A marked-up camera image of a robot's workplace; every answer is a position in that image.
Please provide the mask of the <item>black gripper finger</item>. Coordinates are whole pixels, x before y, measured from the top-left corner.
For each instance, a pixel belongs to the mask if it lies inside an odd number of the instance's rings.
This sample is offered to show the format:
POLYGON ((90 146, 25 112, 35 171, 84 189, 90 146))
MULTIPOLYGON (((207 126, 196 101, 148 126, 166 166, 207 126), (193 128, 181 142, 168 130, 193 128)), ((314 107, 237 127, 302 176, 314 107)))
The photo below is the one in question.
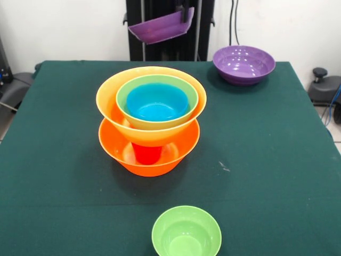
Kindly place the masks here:
POLYGON ((181 22, 187 22, 189 11, 189 0, 181 0, 181 22))

